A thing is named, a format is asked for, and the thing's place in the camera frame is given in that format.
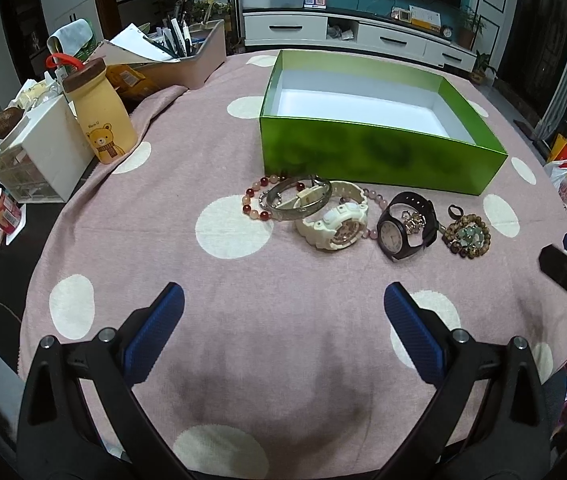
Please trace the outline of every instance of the cartoon bear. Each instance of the cartoon bear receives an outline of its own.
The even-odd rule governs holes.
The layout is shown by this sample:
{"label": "cartoon bear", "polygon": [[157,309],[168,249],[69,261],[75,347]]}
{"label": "cartoon bear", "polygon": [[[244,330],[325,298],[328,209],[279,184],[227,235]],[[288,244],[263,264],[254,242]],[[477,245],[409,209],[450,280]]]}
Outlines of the cartoon bear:
{"label": "cartoon bear", "polygon": [[96,150],[96,155],[103,164],[110,164],[125,152],[114,143],[114,136],[112,134],[112,125],[106,123],[103,128],[95,128],[87,134],[88,140],[92,143],[93,148]]}

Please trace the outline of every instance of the black watch strap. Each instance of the black watch strap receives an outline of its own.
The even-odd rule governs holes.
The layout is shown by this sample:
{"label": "black watch strap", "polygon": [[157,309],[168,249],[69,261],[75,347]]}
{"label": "black watch strap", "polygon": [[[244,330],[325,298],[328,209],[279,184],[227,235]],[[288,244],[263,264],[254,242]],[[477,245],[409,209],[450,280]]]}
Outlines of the black watch strap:
{"label": "black watch strap", "polygon": [[[411,208],[415,209],[419,214],[425,218],[425,226],[423,227],[422,231],[422,243],[418,246],[411,246],[407,239],[406,227],[403,223],[394,218],[390,214],[390,208],[396,204],[405,204],[409,205]],[[397,229],[401,233],[401,238],[403,240],[403,246],[398,253],[390,253],[388,248],[385,247],[381,240],[381,236],[377,237],[377,242],[381,250],[385,253],[386,256],[390,256],[396,260],[400,260],[402,258],[407,258],[408,256],[412,256],[415,254],[421,247],[428,247],[432,245],[435,240],[437,239],[437,233],[439,229],[439,222],[437,221],[437,217],[435,214],[435,206],[433,203],[424,198],[423,196],[419,195],[418,193],[412,191],[403,191],[396,195],[388,204],[386,210],[381,214],[379,221],[377,222],[377,233],[381,232],[381,226],[384,222],[393,222],[396,225]]]}

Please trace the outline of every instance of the red beaded bracelet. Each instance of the red beaded bracelet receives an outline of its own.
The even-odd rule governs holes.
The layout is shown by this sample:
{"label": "red beaded bracelet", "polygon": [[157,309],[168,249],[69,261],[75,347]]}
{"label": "red beaded bracelet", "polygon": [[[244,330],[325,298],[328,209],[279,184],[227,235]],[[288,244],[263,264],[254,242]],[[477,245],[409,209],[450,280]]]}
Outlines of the red beaded bracelet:
{"label": "red beaded bracelet", "polygon": [[[264,222],[268,221],[270,219],[270,213],[268,213],[268,211],[261,211],[259,213],[256,209],[252,209],[250,202],[254,198],[254,194],[261,190],[262,187],[268,187],[270,184],[277,184],[280,180],[284,179],[285,177],[278,175],[262,176],[258,182],[252,184],[252,187],[246,189],[246,194],[241,199],[244,214],[248,215],[252,220],[261,219]],[[303,182],[297,182],[297,191],[303,191],[304,189],[306,189],[306,185]]]}

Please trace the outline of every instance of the white watch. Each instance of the white watch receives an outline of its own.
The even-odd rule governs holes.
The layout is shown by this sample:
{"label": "white watch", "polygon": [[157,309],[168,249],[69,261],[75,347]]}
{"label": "white watch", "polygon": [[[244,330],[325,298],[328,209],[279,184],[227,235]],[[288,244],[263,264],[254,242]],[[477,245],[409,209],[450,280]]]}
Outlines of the white watch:
{"label": "white watch", "polygon": [[[363,190],[344,180],[332,181],[333,196],[341,196],[355,200],[345,202],[330,209],[321,220],[311,221],[308,218],[295,220],[297,231],[310,245],[317,249],[336,251],[355,243],[368,225],[368,200]],[[314,186],[297,193],[295,207],[314,202],[317,195],[323,192],[321,186]]]}

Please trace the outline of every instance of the green box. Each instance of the green box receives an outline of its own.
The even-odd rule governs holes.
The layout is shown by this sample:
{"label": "green box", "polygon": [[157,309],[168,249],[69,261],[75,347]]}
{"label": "green box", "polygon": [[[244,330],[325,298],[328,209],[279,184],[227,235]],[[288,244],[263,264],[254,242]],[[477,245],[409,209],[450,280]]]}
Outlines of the green box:
{"label": "green box", "polygon": [[443,76],[349,54],[282,50],[260,125],[266,174],[479,195],[507,158]]}

